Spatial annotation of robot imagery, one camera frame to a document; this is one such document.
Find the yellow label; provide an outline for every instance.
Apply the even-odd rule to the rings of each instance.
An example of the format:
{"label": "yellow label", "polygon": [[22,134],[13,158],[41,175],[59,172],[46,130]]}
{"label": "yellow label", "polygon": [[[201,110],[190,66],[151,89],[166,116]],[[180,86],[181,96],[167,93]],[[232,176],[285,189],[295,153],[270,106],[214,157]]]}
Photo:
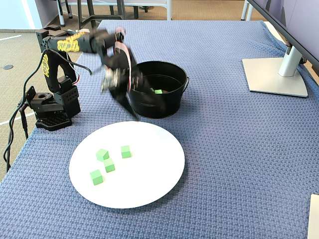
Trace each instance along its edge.
{"label": "yellow label", "polygon": [[69,52],[69,51],[79,51],[80,47],[78,44],[77,40],[73,40],[73,41],[58,41],[58,51],[65,51],[65,52]]}
{"label": "yellow label", "polygon": [[72,36],[67,37],[65,40],[67,40],[67,41],[74,41],[75,39],[80,38],[80,37],[83,36],[84,34],[86,34],[86,32],[82,31],[82,32],[79,32],[79,33],[76,33],[76,34],[74,34],[74,35],[72,35]]}
{"label": "yellow label", "polygon": [[47,77],[49,77],[49,64],[48,64],[48,55],[45,54],[43,56],[43,60],[42,60],[42,71],[44,73],[44,75],[46,75]]}

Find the table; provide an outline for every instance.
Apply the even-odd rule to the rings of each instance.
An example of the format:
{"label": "table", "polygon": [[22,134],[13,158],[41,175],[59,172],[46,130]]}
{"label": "table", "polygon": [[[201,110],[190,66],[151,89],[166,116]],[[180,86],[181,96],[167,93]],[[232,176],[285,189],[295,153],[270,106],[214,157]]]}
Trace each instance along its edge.
{"label": "table", "polygon": [[[77,4],[78,0],[69,0],[69,5]],[[81,0],[82,4],[87,4],[86,0]],[[109,5],[111,14],[114,14],[113,6],[117,5],[117,0],[92,0],[93,5]],[[132,6],[134,8],[134,18],[139,18],[139,6],[162,6],[167,9],[167,20],[172,20],[171,0],[125,0],[123,6]]]}
{"label": "table", "polygon": [[[0,238],[306,238],[310,197],[319,193],[319,88],[306,68],[306,99],[252,93],[242,59],[285,53],[263,22],[113,20],[100,28],[118,25],[137,62],[172,62],[190,77],[176,114],[142,118],[181,143],[180,181],[128,210],[76,192],[68,175],[76,146],[100,127],[132,120],[101,95],[102,72],[78,68],[82,112],[74,124],[35,129],[0,184]],[[100,67],[93,54],[78,63]]]}
{"label": "table", "polygon": [[78,5],[78,23],[79,23],[79,29],[81,29],[83,26],[85,26],[87,23],[91,22],[92,28],[96,28],[96,22],[95,20],[101,20],[101,19],[113,19],[113,20],[121,20],[126,19],[126,13],[125,13],[125,6],[124,6],[124,0],[116,0],[117,7],[118,7],[118,15],[95,15],[94,9],[93,9],[93,2],[92,0],[86,0],[88,10],[89,10],[89,17],[85,20],[82,18],[82,1],[77,0]]}

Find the white wall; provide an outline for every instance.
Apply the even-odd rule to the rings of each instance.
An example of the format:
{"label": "white wall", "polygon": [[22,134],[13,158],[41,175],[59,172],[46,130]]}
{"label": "white wall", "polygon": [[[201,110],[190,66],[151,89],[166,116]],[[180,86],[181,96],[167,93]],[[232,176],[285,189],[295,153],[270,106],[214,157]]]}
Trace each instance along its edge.
{"label": "white wall", "polygon": [[38,8],[42,27],[45,27],[58,15],[56,1],[35,0],[35,3]]}
{"label": "white wall", "polygon": [[56,1],[0,0],[0,29],[40,29],[57,15]]}

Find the black cable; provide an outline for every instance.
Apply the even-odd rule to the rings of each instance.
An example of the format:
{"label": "black cable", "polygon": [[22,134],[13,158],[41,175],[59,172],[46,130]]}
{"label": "black cable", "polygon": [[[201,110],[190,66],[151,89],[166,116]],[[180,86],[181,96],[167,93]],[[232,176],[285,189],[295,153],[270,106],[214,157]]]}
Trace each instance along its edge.
{"label": "black cable", "polygon": [[67,60],[64,56],[62,56],[60,53],[58,53],[58,52],[55,51],[55,50],[49,49],[49,51],[54,52],[55,54],[57,54],[59,57],[61,57],[61,58],[62,58],[63,60],[65,60],[66,62],[68,62],[68,63],[70,63],[70,64],[72,64],[72,65],[75,65],[75,66],[78,66],[78,67],[81,67],[81,68],[87,70],[88,72],[90,72],[90,75],[92,74],[92,71],[91,71],[89,68],[87,68],[86,66],[82,66],[82,65],[79,65],[79,64],[77,64],[77,63],[74,63],[74,62],[72,62],[72,61]]}
{"label": "black cable", "polygon": [[[84,68],[85,70],[87,70],[87,71],[90,73],[90,75],[92,75],[92,71],[91,71],[89,68],[87,68],[87,67],[85,67],[85,66],[82,66],[82,65],[79,65],[79,64],[77,64],[77,63],[71,62],[71,61],[65,59],[60,53],[58,53],[58,52],[55,51],[55,50],[49,49],[49,51],[54,52],[55,54],[57,54],[59,57],[61,57],[63,60],[65,60],[66,62],[68,62],[68,63],[70,63],[70,64],[73,64],[73,65],[75,65],[75,66]],[[12,145],[13,136],[14,136],[14,135],[13,135],[13,122],[14,122],[14,119],[15,119],[15,117],[16,117],[17,112],[19,111],[19,109],[20,109],[20,108],[23,106],[23,104],[25,103],[25,88],[26,88],[26,84],[27,84],[27,82],[31,79],[31,77],[39,70],[39,68],[40,68],[40,66],[41,66],[41,64],[42,64],[43,56],[44,56],[45,53],[46,53],[46,51],[43,51],[43,53],[42,53],[42,55],[41,55],[40,62],[39,62],[39,64],[38,64],[37,68],[36,68],[35,71],[34,71],[31,75],[29,75],[29,77],[25,80],[24,85],[23,85],[23,96],[22,96],[22,99],[21,99],[21,101],[20,101],[20,104],[18,105],[18,107],[16,108],[16,110],[14,111],[14,113],[12,114],[12,116],[11,116],[11,118],[10,118],[10,120],[9,120],[10,132],[9,132],[9,138],[8,138],[8,145],[7,145],[7,147],[6,147],[6,149],[4,150],[4,153],[3,153],[3,159],[4,159],[4,161],[6,162],[6,171],[7,171],[7,172],[8,172],[9,169],[11,168],[11,166],[10,166],[10,147],[11,147],[11,145]]]}
{"label": "black cable", "polygon": [[306,57],[304,57],[304,56],[302,56],[302,57],[301,57],[301,59],[300,59],[299,64],[303,64],[303,65],[304,65],[304,64],[306,64],[306,63],[307,63],[307,61],[308,61],[308,60],[307,60],[307,58],[306,58]]}
{"label": "black cable", "polygon": [[7,153],[7,156],[10,157],[10,147],[12,145],[12,142],[13,142],[13,122],[14,122],[14,118],[17,114],[17,112],[19,111],[19,109],[23,106],[24,102],[25,102],[25,87],[26,87],[26,84],[27,82],[31,79],[31,77],[39,70],[41,64],[42,64],[42,60],[43,60],[43,56],[45,54],[46,51],[43,51],[42,55],[41,55],[41,59],[40,59],[40,62],[37,66],[37,68],[35,69],[35,71],[29,75],[29,77],[25,80],[24,82],[24,85],[23,85],[23,96],[22,96],[22,99],[21,99],[21,102],[20,104],[18,105],[18,107],[16,108],[16,110],[14,111],[14,113],[12,114],[10,120],[9,120],[9,127],[10,127],[10,133],[9,133],[9,139],[8,139],[8,146],[6,147],[4,153],[3,153],[3,159],[5,160],[5,162],[7,163],[7,166],[6,166],[6,171],[8,172],[9,171],[9,168],[10,168],[10,164],[9,164],[9,158],[7,160],[7,158],[5,157],[5,154]]}
{"label": "black cable", "polygon": [[28,104],[24,104],[21,108],[20,108],[20,115],[21,115],[21,123],[22,123],[22,128],[24,130],[24,135],[25,135],[25,139],[27,140],[29,138],[28,135],[28,123],[26,121],[26,117],[25,117],[25,109],[28,107]]}

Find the bucket handle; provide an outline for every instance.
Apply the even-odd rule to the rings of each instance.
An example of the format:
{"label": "bucket handle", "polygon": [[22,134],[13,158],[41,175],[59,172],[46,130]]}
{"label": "bucket handle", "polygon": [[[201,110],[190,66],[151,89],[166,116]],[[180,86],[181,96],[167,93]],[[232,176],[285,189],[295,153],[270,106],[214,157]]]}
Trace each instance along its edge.
{"label": "bucket handle", "polygon": [[188,86],[188,84],[189,84],[189,77],[187,77],[187,79],[188,79],[188,82],[187,82],[187,85],[185,86],[185,88],[184,88],[184,90],[183,90],[182,94],[186,91],[187,86]]}

